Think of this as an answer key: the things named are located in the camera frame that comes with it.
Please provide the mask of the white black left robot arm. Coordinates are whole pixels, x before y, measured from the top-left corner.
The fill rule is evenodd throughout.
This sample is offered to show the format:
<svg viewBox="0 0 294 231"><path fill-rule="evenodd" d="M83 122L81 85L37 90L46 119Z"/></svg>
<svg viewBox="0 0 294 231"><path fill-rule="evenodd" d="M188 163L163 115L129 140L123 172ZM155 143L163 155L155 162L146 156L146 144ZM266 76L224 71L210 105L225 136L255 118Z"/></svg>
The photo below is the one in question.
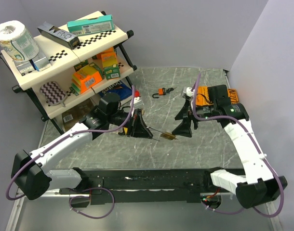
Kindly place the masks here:
<svg viewBox="0 0 294 231"><path fill-rule="evenodd" d="M14 157L12 181L29 200L35 200L47 190L69 188L83 193L89 186L88 176L78 167L55 170L54 166L70 152L87 142L109 132L110 125L127 128L126 135L134 138L152 139L153 134L142 118L141 109L119 108L120 97L107 93L90 113L66 133L30 153L22 150Z"/></svg>

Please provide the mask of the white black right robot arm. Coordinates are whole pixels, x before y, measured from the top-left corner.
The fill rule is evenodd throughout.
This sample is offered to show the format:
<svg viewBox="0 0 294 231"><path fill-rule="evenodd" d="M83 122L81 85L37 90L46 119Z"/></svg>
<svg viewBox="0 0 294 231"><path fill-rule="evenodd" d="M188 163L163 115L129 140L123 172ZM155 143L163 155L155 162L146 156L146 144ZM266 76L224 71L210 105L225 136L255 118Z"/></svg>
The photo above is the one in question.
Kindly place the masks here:
<svg viewBox="0 0 294 231"><path fill-rule="evenodd" d="M270 166L245 107L232 98L226 85L185 87L181 96L185 104L175 116L181 123L173 134L190 138L191 130L197 129L199 122L217 121L232 140L245 172L242 177L220 167L209 169L205 172L204 188L209 192L222 188L233 193L243 208L255 208L279 198L281 210L287 180Z"/></svg>

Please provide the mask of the brass padlock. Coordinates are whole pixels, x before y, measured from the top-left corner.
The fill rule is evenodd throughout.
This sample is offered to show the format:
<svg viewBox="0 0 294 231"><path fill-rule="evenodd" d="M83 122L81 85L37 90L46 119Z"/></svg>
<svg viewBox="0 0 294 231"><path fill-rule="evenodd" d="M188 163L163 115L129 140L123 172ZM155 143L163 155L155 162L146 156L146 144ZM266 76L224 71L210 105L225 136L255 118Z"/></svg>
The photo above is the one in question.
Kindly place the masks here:
<svg viewBox="0 0 294 231"><path fill-rule="evenodd" d="M159 130L159 129L157 129L157 128L152 128L152 127L148 127L148 128L149 128L149 129L152 129L152 130L154 130L154 131L159 132L159 133L160 133L160 136L161 136L162 138L165 138L165 139L170 140L170 141L172 141L172 140L177 140L177 137L176 137L175 135L169 133L169 132L162 131L162 130Z"/></svg>

